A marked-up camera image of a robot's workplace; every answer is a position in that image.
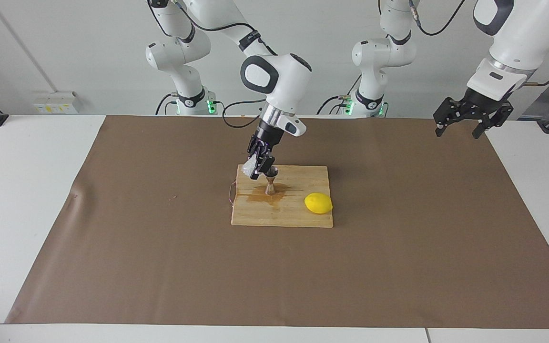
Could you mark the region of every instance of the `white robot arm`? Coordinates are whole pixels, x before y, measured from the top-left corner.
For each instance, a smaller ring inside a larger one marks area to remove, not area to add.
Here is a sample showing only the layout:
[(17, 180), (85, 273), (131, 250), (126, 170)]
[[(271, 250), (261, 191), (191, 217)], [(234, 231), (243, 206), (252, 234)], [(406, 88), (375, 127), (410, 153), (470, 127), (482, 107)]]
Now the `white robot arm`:
[(266, 106), (247, 149), (246, 174), (254, 180), (262, 173), (276, 176), (273, 147), (284, 132), (299, 136), (306, 131), (295, 113), (311, 77), (311, 66), (294, 54), (277, 56), (247, 24), (233, 0), (192, 0), (188, 10), (206, 26), (199, 28), (222, 32), (246, 55), (241, 80), (248, 89), (266, 95)]
[(388, 81), (382, 68), (409, 65), (416, 57), (416, 45), (410, 41), (412, 22), (408, 0), (388, 0), (380, 21), (387, 37), (355, 44), (353, 63), (361, 70), (361, 82), (351, 93), (348, 114), (373, 117), (379, 112)]
[(148, 5), (163, 33), (172, 41), (155, 41), (145, 50), (155, 69), (170, 74), (177, 88), (177, 111), (180, 115), (216, 113), (215, 94), (201, 83), (198, 70), (185, 65), (211, 52), (211, 41), (196, 30), (183, 11), (168, 0), (148, 0)]
[(446, 98), (434, 113), (438, 136), (464, 119), (479, 121), (476, 139), (501, 126), (513, 111), (509, 96), (526, 84), (549, 52), (549, 0), (478, 0), (473, 17), (494, 43), (467, 82), (464, 98)]

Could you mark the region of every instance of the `yellow lemon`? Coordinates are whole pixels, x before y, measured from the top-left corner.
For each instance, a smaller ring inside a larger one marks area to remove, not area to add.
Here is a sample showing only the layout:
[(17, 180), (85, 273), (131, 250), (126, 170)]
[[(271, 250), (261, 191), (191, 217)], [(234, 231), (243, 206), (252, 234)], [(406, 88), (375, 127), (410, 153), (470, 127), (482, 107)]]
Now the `yellow lemon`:
[(305, 205), (311, 212), (323, 214), (332, 210), (332, 199), (323, 193), (311, 193), (305, 197)]

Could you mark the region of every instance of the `brown mat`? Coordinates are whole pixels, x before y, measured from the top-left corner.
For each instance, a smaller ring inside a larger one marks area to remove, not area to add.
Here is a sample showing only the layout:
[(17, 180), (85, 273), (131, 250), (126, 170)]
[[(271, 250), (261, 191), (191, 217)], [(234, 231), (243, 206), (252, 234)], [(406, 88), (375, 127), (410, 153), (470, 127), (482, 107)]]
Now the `brown mat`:
[(230, 225), (253, 128), (107, 117), (8, 323), (549, 328), (549, 246), (488, 139), (307, 120), (334, 228)]

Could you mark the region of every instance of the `electrical socket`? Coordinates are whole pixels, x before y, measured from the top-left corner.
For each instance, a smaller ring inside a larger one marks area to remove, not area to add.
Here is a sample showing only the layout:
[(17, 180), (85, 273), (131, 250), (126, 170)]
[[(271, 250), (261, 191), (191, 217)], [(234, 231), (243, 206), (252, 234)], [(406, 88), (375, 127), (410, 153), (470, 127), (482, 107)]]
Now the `electrical socket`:
[(78, 98), (72, 91), (36, 93), (33, 106), (40, 114), (78, 114)]

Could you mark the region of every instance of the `white table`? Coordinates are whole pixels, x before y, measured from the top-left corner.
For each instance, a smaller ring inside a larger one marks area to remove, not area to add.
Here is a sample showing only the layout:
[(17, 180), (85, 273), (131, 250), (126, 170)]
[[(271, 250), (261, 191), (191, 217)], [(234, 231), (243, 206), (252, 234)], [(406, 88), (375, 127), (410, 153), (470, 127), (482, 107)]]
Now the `white table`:
[[(103, 116), (13, 116), (0, 128), (0, 323), (13, 304)], [(549, 243), (549, 135), (535, 123), (488, 132)], [(549, 342), (549, 330), (286, 328), (175, 325), (0, 325), (0, 341)]]

